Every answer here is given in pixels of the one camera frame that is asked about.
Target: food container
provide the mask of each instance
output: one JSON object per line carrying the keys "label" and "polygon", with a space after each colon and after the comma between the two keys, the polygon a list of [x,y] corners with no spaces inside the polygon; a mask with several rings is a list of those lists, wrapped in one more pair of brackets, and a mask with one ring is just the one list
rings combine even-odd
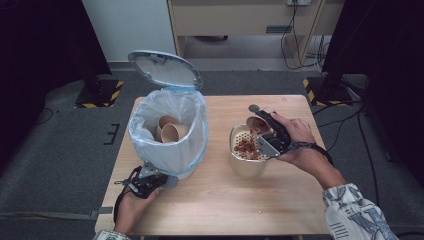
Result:
{"label": "food container", "polygon": [[258,141],[255,134],[250,133],[247,125],[241,124],[235,126],[230,134],[230,166],[231,169],[239,176],[246,178],[255,178],[262,174],[268,157],[258,153],[257,160],[247,159],[243,151],[236,151],[236,146],[240,146],[240,142],[251,142],[257,149]]}

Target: paper cup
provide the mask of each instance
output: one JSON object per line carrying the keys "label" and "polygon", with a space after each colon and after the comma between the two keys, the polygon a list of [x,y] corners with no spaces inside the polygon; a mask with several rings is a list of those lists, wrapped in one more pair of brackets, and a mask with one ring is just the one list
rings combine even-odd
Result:
{"label": "paper cup", "polygon": [[189,130],[189,125],[168,123],[162,128],[162,142],[178,142],[181,138],[187,135]]}
{"label": "paper cup", "polygon": [[162,136],[161,136],[162,129],[168,123],[178,124],[179,121],[178,119],[168,115],[160,117],[156,126],[156,134],[155,134],[156,141],[162,142]]}

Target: wrist strap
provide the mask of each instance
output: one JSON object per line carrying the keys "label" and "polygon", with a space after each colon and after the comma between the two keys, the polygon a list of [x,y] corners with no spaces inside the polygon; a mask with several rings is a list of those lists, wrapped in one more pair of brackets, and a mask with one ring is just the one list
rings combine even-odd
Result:
{"label": "wrist strap", "polygon": [[327,158],[328,162],[330,162],[330,164],[334,166],[333,159],[331,158],[330,154],[324,148],[318,146],[318,144],[316,144],[316,143],[294,141],[294,142],[290,143],[286,152],[296,150],[296,149],[301,148],[301,147],[312,148],[312,149],[320,152],[322,155],[324,155]]}

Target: sleeve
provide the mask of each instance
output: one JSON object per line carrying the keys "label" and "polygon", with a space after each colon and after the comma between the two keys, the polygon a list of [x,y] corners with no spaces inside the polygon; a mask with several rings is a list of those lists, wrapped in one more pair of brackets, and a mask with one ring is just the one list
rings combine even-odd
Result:
{"label": "sleeve", "polygon": [[398,239],[390,230],[381,209],[364,199],[354,184],[327,189],[325,222],[333,239]]}
{"label": "sleeve", "polygon": [[110,230],[102,230],[94,236],[93,240],[131,240],[131,239],[122,233],[118,233],[118,232],[114,232]]}

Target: white wall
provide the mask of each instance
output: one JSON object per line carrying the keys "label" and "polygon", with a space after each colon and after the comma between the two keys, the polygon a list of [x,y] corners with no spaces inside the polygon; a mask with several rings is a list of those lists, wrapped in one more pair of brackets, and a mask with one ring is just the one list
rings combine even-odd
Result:
{"label": "white wall", "polygon": [[166,0],[83,0],[108,62],[127,62],[133,50],[175,54]]}

